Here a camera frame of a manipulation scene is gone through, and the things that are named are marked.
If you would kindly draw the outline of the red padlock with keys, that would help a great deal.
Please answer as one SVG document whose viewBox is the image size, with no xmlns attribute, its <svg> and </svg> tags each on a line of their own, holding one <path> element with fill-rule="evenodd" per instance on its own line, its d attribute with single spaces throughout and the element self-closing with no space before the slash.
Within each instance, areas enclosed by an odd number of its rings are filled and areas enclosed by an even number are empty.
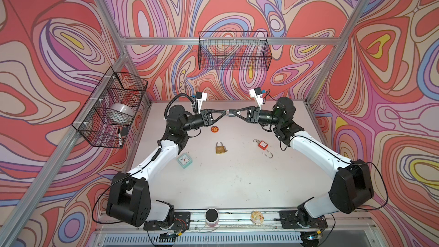
<svg viewBox="0 0 439 247">
<path fill-rule="evenodd" d="M 258 139 L 253 139 L 253 142 L 258 145 L 258 147 L 262 150 L 262 154 L 265 157 L 269 159 L 273 158 L 273 153 L 268 150 L 268 144 L 266 142 Z"/>
</svg>

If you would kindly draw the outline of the brass padlock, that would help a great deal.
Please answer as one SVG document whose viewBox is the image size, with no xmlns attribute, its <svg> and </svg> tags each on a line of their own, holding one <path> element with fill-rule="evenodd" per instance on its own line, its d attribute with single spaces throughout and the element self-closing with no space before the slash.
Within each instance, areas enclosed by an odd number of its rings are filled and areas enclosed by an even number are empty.
<svg viewBox="0 0 439 247">
<path fill-rule="evenodd" d="M 216 143 L 215 149 L 216 149 L 216 154 L 224 154 L 228 151 L 225 145 L 223 145 L 223 143 L 220 141 Z"/>
</svg>

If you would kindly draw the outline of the small black padlock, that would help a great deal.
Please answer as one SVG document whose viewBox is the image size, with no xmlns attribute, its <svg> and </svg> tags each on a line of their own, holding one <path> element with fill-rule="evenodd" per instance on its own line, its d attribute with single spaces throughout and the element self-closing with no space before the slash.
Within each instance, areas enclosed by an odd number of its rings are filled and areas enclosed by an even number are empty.
<svg viewBox="0 0 439 247">
<path fill-rule="evenodd" d="M 226 114 L 228 117 L 236 117 L 235 112 L 233 109 L 229 109 L 226 111 Z"/>
</svg>

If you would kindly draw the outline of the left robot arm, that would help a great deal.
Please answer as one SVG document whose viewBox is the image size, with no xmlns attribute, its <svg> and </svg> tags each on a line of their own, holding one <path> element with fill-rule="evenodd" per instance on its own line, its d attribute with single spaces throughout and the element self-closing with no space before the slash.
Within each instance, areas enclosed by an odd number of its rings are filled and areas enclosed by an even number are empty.
<svg viewBox="0 0 439 247">
<path fill-rule="evenodd" d="M 150 222 L 171 227 L 175 222 L 174 206 L 165 201 L 153 201 L 149 183 L 182 152 L 190 138 L 189 131 L 214 125 L 218 121 L 214 114 L 219 118 L 226 116 L 225 110 L 202 108 L 206 93 L 198 92 L 194 97 L 187 97 L 192 105 L 191 113 L 175 103 L 182 96 L 176 95 L 165 108 L 165 132 L 157 141 L 157 148 L 129 172 L 119 172 L 113 177 L 106 214 L 119 223 L 138 228 Z"/>
</svg>

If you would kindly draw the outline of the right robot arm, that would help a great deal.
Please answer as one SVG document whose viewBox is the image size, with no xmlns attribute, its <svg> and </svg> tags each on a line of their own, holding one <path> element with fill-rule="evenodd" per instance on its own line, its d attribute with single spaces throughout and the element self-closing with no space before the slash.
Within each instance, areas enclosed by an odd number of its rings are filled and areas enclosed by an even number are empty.
<svg viewBox="0 0 439 247">
<path fill-rule="evenodd" d="M 295 112 L 293 101 L 286 97 L 278 99 L 272 110 L 249 106 L 232 111 L 249 124 L 270 125 L 281 143 L 305 155 L 332 180 L 327 193 L 298 207 L 298 217 L 305 223 L 330 213 L 350 214 L 371 200 L 375 193 L 368 164 L 350 160 L 315 140 L 294 121 Z"/>
</svg>

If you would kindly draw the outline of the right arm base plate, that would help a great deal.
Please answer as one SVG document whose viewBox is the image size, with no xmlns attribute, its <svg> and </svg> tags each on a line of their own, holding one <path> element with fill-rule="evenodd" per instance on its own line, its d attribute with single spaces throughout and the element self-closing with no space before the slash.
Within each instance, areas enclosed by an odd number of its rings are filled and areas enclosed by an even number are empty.
<svg viewBox="0 0 439 247">
<path fill-rule="evenodd" d="M 283 229 L 316 228 L 323 231 L 328 227 L 325 216 L 322 215 L 318 218 L 311 217 L 305 209 L 304 202 L 295 210 L 279 211 L 279 218 L 275 218 L 275 220 L 281 223 Z"/>
</svg>

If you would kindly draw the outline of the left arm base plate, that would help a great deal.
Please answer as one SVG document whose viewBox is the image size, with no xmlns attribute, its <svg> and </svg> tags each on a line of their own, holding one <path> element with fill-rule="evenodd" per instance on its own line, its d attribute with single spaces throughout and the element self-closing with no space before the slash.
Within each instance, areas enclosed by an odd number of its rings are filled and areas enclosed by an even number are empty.
<svg viewBox="0 0 439 247">
<path fill-rule="evenodd" d="M 174 205 L 155 200 L 144 224 L 144 231 L 185 232 L 190 228 L 191 213 L 176 211 Z"/>
</svg>

